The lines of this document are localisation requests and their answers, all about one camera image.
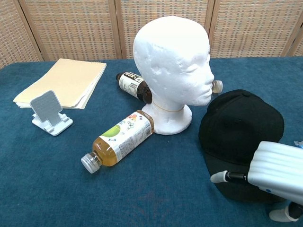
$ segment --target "paper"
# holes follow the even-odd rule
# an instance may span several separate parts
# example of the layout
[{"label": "paper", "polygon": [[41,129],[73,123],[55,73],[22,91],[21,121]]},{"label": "paper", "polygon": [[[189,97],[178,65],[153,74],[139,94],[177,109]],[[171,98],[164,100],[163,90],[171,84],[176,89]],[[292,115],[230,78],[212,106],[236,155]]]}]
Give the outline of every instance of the paper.
[{"label": "paper", "polygon": [[53,90],[63,108],[84,109],[105,68],[101,62],[59,59],[13,101],[21,108],[30,108],[32,99]]}]

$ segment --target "bottle label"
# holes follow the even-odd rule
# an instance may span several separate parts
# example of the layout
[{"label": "bottle label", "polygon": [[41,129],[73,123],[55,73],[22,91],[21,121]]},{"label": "bottle label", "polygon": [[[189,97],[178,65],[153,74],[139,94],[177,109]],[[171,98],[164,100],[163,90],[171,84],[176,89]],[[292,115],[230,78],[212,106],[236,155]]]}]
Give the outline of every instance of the bottle label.
[{"label": "bottle label", "polygon": [[100,138],[111,146],[119,162],[151,134],[150,121],[142,114],[134,112],[104,132]]},{"label": "bottle label", "polygon": [[125,72],[119,79],[119,86],[122,90],[138,98],[137,88],[143,81],[144,79],[139,75],[133,74],[131,72]]}]

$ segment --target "table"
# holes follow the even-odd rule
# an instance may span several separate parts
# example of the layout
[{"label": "table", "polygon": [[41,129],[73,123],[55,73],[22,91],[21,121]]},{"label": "table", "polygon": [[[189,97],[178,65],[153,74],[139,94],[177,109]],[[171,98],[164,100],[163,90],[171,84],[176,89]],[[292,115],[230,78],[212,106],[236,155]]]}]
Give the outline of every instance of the table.
[{"label": "table", "polygon": [[[232,201],[210,182],[198,140],[207,106],[190,106],[192,123],[180,134],[153,134],[117,165],[91,175],[80,159],[93,140],[144,106],[115,79],[122,71],[138,73],[134,61],[101,62],[107,68],[86,108],[63,109],[74,123],[57,137],[31,123],[32,109],[12,102],[54,61],[0,70],[0,226],[286,226],[268,217],[284,204]],[[303,140],[303,57],[211,59],[210,65],[224,92],[248,90],[283,115],[281,143]]]}]

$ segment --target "black baseball cap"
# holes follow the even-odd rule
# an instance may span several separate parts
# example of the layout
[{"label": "black baseball cap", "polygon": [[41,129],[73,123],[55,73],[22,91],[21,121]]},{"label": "black baseball cap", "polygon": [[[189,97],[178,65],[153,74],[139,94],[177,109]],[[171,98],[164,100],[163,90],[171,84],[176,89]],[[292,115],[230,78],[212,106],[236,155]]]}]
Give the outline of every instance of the black baseball cap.
[{"label": "black baseball cap", "polygon": [[[199,130],[209,174],[224,170],[247,173],[259,143],[279,142],[283,131],[281,113],[257,95],[239,89],[218,96],[209,104]],[[225,197],[237,201],[284,201],[250,184],[215,185]]]}]

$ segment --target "cap button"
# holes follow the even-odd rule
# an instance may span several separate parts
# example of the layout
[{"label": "cap button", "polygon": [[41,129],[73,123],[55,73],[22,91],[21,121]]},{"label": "cap button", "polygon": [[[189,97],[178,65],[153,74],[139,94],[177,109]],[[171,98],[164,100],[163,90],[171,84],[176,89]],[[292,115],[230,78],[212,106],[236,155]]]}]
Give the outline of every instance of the cap button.
[{"label": "cap button", "polygon": [[245,97],[249,97],[250,96],[250,93],[248,91],[243,91],[242,92],[242,95],[244,95]]}]

